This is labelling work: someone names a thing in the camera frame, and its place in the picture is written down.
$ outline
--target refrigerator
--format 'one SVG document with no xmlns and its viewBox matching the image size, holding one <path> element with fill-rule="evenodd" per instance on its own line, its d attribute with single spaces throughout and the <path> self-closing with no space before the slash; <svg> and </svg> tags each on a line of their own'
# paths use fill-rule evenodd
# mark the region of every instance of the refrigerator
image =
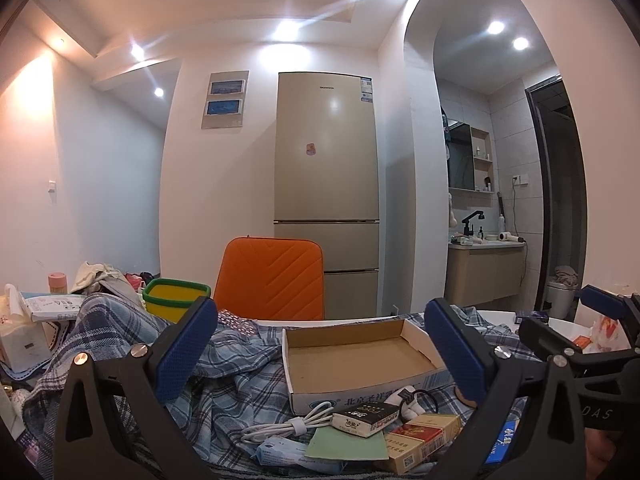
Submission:
<svg viewBox="0 0 640 480">
<path fill-rule="evenodd" d="M 371 79 L 280 73 L 274 234 L 322 248 L 325 319 L 376 316 L 379 230 Z"/>
</svg>

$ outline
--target open cardboard box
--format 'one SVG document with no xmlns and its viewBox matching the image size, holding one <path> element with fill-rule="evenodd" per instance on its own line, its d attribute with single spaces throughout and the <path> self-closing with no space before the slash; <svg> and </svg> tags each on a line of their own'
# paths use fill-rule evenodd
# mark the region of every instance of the open cardboard box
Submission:
<svg viewBox="0 0 640 480">
<path fill-rule="evenodd" d="M 297 415 L 324 400 L 339 410 L 384 401 L 409 384 L 432 390 L 453 382 L 427 333 L 402 319 L 284 329 L 282 359 Z"/>
</svg>

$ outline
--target bottle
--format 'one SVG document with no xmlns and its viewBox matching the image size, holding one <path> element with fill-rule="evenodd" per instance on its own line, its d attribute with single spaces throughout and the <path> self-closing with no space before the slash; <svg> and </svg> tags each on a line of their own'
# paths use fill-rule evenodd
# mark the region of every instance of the bottle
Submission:
<svg viewBox="0 0 640 480">
<path fill-rule="evenodd" d="M 48 278 L 49 292 L 51 294 L 68 294 L 66 288 L 66 274 L 64 272 L 52 272 Z"/>
</svg>

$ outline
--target blue gripper pad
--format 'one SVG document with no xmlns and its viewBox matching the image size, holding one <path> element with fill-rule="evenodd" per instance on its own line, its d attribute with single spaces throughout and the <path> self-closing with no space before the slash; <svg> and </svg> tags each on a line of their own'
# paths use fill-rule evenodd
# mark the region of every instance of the blue gripper pad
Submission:
<svg viewBox="0 0 640 480">
<path fill-rule="evenodd" d="M 155 364 L 155 393 L 160 404 L 175 400 L 180 395 L 191 372 L 202 355 L 207 342 L 218 326 L 218 310 L 211 298 L 198 298 L 182 316 L 177 325 L 164 329 L 156 340 L 161 342 L 165 332 L 173 335 L 173 341 L 161 353 Z"/>
<path fill-rule="evenodd" d="M 582 288 L 580 302 L 611 319 L 622 319 L 626 314 L 626 305 L 622 299 L 593 285 Z"/>
<path fill-rule="evenodd" d="M 431 300 L 424 309 L 424 330 L 431 337 L 465 399 L 482 403 L 487 393 L 486 367 L 468 344 L 462 333 L 464 329 L 456 327 L 438 300 Z M 470 330 L 480 338 L 482 345 L 487 345 L 475 329 Z"/>
</svg>

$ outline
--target screw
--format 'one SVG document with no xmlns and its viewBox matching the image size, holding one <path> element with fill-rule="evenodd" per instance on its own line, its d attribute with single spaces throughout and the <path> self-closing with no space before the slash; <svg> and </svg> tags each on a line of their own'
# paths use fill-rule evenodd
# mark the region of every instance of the screw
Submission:
<svg viewBox="0 0 640 480">
<path fill-rule="evenodd" d="M 509 357 L 511 357 L 511 352 L 509 352 L 508 350 L 505 350 L 500 346 L 497 346 L 494 348 L 494 354 L 496 355 L 496 357 L 499 357 L 500 359 L 508 359 Z"/>
<path fill-rule="evenodd" d="M 87 354 L 80 352 L 76 357 L 74 357 L 74 362 L 79 366 L 87 362 L 88 359 L 89 356 Z"/>
<path fill-rule="evenodd" d="M 567 365 L 567 360 L 565 357 L 562 357 L 561 355 L 554 355 L 554 364 L 556 366 L 563 368 Z"/>
<path fill-rule="evenodd" d="M 144 343 L 137 343 L 131 347 L 133 357 L 144 357 L 148 351 L 149 347 Z"/>
</svg>

